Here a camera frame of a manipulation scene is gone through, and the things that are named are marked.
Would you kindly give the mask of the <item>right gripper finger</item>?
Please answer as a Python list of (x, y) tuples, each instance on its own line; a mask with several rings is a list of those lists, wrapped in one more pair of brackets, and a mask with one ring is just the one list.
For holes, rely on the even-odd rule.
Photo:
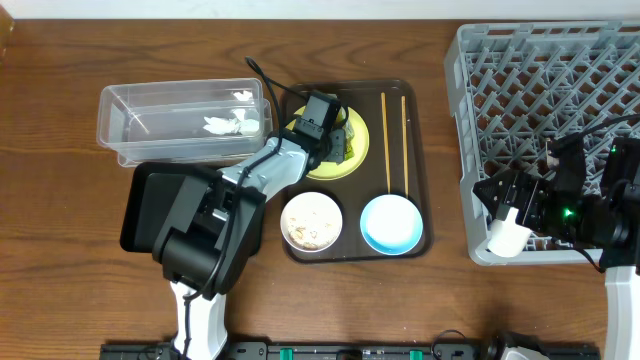
[(551, 189), (578, 196), (585, 182), (584, 140), (578, 134), (548, 139), (547, 167), (554, 172)]
[(506, 220), (515, 203), (515, 178), (495, 177), (476, 182), (473, 193), (494, 220)]

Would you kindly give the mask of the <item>green yellow snack wrapper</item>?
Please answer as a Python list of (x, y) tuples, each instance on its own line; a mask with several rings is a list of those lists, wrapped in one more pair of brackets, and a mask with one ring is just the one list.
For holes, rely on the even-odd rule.
[(349, 116), (350, 116), (349, 108), (347, 106), (342, 106), (337, 116), (336, 127), (338, 129), (342, 129), (345, 134), (344, 160), (349, 160), (354, 157), (352, 141), (355, 137), (355, 133), (350, 123)]

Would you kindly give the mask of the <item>white cup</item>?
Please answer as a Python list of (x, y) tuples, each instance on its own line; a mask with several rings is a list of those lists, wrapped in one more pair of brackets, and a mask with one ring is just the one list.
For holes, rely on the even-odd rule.
[(516, 223), (519, 210), (510, 207), (504, 220), (495, 219), (490, 226), (487, 249), (503, 258), (513, 258), (523, 252), (532, 230)]

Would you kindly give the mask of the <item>pink bowl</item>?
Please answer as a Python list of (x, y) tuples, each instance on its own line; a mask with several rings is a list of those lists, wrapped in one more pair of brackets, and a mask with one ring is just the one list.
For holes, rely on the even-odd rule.
[(328, 195), (304, 192), (286, 203), (280, 228), (285, 242), (294, 250), (317, 253), (337, 241), (343, 229), (343, 215)]

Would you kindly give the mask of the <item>white tissue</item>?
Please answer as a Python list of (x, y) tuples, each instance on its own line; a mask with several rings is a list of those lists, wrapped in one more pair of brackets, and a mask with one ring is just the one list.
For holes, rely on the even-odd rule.
[(251, 90), (217, 90), (212, 93), (213, 108), (200, 120), (199, 127), (214, 136), (255, 136), (261, 129), (258, 97)]

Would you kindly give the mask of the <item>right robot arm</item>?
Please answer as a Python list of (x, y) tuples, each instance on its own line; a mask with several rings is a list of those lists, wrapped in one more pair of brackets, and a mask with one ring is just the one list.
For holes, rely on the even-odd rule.
[(492, 219), (488, 250), (503, 258), (519, 255), (529, 236), (539, 233), (601, 249), (594, 266), (605, 276), (607, 359), (639, 356), (639, 142), (616, 138), (597, 195), (582, 191), (586, 180), (583, 138), (551, 140), (547, 161), (551, 180), (507, 170), (473, 187)]

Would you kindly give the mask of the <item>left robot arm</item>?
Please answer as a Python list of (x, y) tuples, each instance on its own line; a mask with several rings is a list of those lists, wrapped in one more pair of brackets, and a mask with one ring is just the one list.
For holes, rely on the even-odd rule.
[(178, 358), (219, 356), (228, 338), (226, 295), (259, 240), (267, 202), (322, 162), (343, 162), (346, 151), (342, 129), (285, 129), (236, 165), (211, 174), (189, 167), (152, 247), (178, 304)]

